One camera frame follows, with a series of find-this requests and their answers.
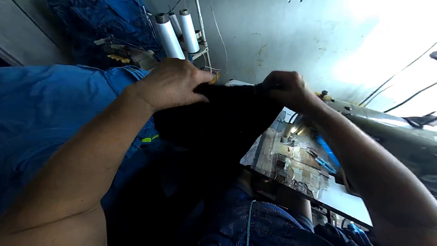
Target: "black cloth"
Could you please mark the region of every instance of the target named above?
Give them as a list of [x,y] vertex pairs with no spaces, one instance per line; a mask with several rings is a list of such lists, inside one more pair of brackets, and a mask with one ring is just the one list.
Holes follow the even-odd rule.
[[[164,155],[152,155],[148,165],[123,188],[106,212],[108,244],[143,242],[145,235],[162,235],[160,244],[193,244],[203,236],[208,217],[190,230],[182,225],[200,201],[208,210],[235,182],[240,159],[274,122],[283,106],[253,86],[203,84],[196,90],[209,103],[196,103],[156,112],[155,127],[168,142]],[[169,183],[174,193],[163,187]]]

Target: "table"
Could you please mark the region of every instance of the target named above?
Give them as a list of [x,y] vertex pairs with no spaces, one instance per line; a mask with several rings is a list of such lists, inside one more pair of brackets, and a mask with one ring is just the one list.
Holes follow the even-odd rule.
[[281,143],[283,129],[280,125],[268,128],[240,163],[298,191],[305,199],[371,229],[372,222],[363,200],[336,183],[334,176],[307,152],[314,149],[320,158],[335,166],[323,147],[311,134],[291,135],[295,140],[292,145]]

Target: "gray wall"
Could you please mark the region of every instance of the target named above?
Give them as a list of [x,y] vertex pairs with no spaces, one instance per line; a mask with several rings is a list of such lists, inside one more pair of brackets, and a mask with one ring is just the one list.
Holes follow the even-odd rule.
[[0,57],[11,65],[71,64],[58,18],[45,0],[0,0]]
[[[436,4],[426,0],[213,0],[228,52],[225,67],[209,0],[199,1],[212,66],[222,70],[220,83],[237,79],[255,84],[272,70],[296,70],[311,89],[359,103],[437,41],[431,31]],[[167,12],[177,0],[151,2],[158,12]],[[185,5],[199,29],[194,0],[181,1],[174,12]],[[388,109],[421,89],[402,73],[397,81],[400,89],[408,84],[408,91],[402,96],[381,93],[373,108]]]

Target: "light blue thread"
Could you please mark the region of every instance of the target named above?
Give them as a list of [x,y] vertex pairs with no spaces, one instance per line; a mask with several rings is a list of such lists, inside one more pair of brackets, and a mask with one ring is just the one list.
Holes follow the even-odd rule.
[[250,208],[249,208],[249,219],[247,220],[247,239],[246,239],[246,246],[249,246],[249,234],[250,234],[250,216],[252,214],[252,205],[253,202],[255,202],[256,200],[253,200],[250,203]]

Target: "green reflective strip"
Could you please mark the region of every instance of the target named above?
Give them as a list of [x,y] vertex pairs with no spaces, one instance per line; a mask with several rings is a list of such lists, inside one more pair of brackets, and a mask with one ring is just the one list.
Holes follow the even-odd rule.
[[152,142],[153,139],[155,139],[155,138],[157,138],[157,137],[160,137],[160,135],[158,134],[158,135],[156,135],[156,136],[154,136],[154,137],[152,137],[152,138],[150,138],[150,137],[146,137],[146,138],[144,138],[143,140],[141,140],[141,142],[143,142],[143,143],[150,143],[150,142]]

